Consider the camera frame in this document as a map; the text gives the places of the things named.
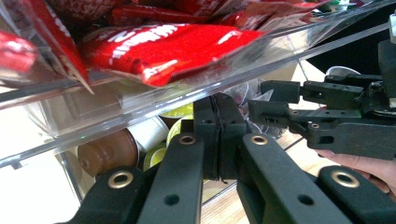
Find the metal bolt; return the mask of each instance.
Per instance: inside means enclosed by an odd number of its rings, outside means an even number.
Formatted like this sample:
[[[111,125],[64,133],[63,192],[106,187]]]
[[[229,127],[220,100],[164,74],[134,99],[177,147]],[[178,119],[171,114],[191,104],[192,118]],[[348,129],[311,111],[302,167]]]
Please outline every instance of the metal bolt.
[[[178,139],[178,142],[181,145],[191,145],[191,144],[194,144],[196,142],[196,139],[195,139],[194,136],[185,135],[185,136],[181,136]]]
[[[337,184],[351,189],[355,189],[361,184],[355,176],[344,171],[332,172],[332,179]]]
[[[108,179],[108,186],[113,189],[127,187],[134,180],[134,175],[128,171],[117,171]]]
[[[262,145],[262,146],[268,143],[268,140],[266,138],[258,135],[252,136],[250,141],[256,145]]]

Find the snack package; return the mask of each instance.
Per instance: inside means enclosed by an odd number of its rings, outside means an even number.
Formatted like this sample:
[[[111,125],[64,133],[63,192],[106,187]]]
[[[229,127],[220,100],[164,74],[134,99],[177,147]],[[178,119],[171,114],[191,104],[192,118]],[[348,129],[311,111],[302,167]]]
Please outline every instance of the snack package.
[[[248,2],[245,9],[226,15],[213,23],[232,25],[240,30],[274,31],[300,24],[297,21],[325,3],[303,3],[301,0]]]
[[[275,14],[273,14],[263,25],[257,28],[259,31],[271,31],[280,28],[287,28],[299,25],[299,21],[301,18],[305,17],[310,12],[320,7],[326,2],[322,3],[286,3],[286,4],[277,4],[274,3],[277,7]],[[260,8],[260,4],[252,3],[253,7]]]
[[[54,69],[71,79],[88,86],[88,72],[80,59],[77,47],[61,20],[44,0],[21,0],[25,16],[31,21],[39,35],[47,42],[62,66]]]
[[[0,31],[0,58],[2,69],[27,74],[37,58],[37,48],[17,35]]]
[[[84,37],[79,50],[90,69],[139,77],[147,85],[162,87],[236,52],[260,35],[203,24],[109,27]]]
[[[147,7],[139,5],[120,5],[111,10],[107,21],[110,25],[128,26],[142,25],[149,21],[171,23],[203,23],[208,17],[192,16],[161,7]]]
[[[105,16],[114,6],[124,0],[47,0],[62,21],[87,25]]]
[[[248,6],[248,0],[225,0],[213,14],[214,17],[233,14]]]
[[[194,16],[212,16],[225,0],[174,0],[172,8]]]

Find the human hand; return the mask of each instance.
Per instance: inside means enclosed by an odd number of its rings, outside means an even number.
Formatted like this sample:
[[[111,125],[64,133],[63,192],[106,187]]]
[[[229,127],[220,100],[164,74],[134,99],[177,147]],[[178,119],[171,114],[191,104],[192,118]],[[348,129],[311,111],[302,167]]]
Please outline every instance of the human hand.
[[[361,173],[396,202],[396,161],[334,154],[330,150],[316,150],[316,152],[331,161]]]

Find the red packaging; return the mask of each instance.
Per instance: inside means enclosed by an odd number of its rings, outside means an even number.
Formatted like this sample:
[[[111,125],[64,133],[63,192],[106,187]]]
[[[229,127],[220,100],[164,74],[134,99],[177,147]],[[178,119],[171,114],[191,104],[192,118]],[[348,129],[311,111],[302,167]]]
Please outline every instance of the red packaging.
[[[118,7],[114,7],[111,10],[107,21],[110,25],[126,26],[141,25],[146,21],[202,23],[208,19],[208,17],[192,16],[184,12],[178,12],[160,7],[120,5]]]
[[[97,21],[124,0],[47,0],[62,21],[90,24]]]
[[[171,78],[217,62],[260,35],[202,24],[109,27],[84,37],[79,50],[91,69],[139,77],[147,85],[161,87]]]
[[[131,0],[141,6],[171,8],[174,0]]]
[[[212,16],[224,0],[174,0],[172,8],[194,16]]]
[[[216,9],[213,16],[224,16],[235,13],[236,11],[242,10],[248,6],[248,0],[225,0],[222,1],[221,5]]]
[[[25,74],[35,63],[37,48],[17,35],[0,32],[0,58],[1,68]]]
[[[321,5],[322,3],[302,3],[301,0],[249,2],[246,9],[220,18],[214,23],[233,25],[240,30],[273,31],[295,23]]]
[[[271,16],[263,25],[258,27],[259,31],[272,31],[280,28],[290,28],[301,24],[300,19],[309,14],[313,9],[320,7],[322,3],[274,3],[277,7],[276,13]]]
[[[92,91],[87,84],[88,72],[79,57],[77,47],[55,12],[43,0],[21,0],[21,3],[26,16],[62,63],[63,67],[57,68],[60,70],[58,72],[80,81]]]

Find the clear plastic shelf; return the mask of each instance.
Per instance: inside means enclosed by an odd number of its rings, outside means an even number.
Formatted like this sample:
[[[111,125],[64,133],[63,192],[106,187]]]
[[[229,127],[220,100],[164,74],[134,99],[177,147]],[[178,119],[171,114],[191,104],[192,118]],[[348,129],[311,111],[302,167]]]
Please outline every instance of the clear plastic shelf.
[[[17,106],[23,108],[41,132],[52,140],[0,156],[0,168],[43,152],[66,151],[238,83],[386,30],[388,26],[382,24],[312,48],[392,3],[393,0],[372,3],[328,16],[325,21],[263,36],[237,54],[162,89],[96,74],[92,85],[95,95],[68,80],[1,93],[0,108],[4,111]]]

